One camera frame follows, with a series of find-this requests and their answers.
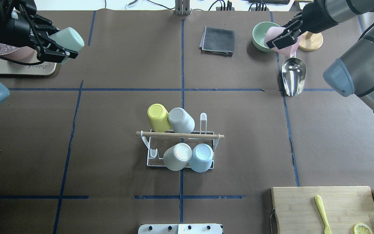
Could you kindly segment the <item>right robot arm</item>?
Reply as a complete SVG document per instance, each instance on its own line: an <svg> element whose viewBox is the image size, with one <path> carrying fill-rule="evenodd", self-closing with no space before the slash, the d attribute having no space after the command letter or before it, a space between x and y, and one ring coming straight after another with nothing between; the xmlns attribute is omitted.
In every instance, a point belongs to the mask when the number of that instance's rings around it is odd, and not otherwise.
<svg viewBox="0 0 374 234"><path fill-rule="evenodd" d="M367 12L374 12L374 0L314 0L266 45L283 49L296 44L297 37L305 32L320 33ZM323 78L340 95L355 94L374 113L374 23L324 71Z"/></svg>

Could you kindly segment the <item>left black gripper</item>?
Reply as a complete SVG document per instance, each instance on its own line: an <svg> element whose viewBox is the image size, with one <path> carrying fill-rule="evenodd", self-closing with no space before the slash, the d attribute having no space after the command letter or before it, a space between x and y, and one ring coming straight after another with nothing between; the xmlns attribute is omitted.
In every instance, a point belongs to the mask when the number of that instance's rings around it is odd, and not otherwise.
<svg viewBox="0 0 374 234"><path fill-rule="evenodd" d="M34 0L0 0L0 43L33 48L41 62L62 63L77 58L77 51L56 51L55 41L48 36L60 29L52 24L37 14Z"/></svg>

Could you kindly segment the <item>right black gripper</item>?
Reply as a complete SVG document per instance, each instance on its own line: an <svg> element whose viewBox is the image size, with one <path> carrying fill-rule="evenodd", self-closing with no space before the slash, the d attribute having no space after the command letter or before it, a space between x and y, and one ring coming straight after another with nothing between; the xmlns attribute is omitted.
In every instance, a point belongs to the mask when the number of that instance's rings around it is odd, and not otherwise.
<svg viewBox="0 0 374 234"><path fill-rule="evenodd" d="M329 28L332 28L339 23L332 19L328 13L327 5L325 0L314 0L308 3L303 10L294 16L287 24L283 27L284 31L301 31L302 34L305 32L320 33ZM280 34L273 39L267 41L267 47L272 49L283 49L287 46L292 46L297 43L299 34L286 33Z"/></svg>

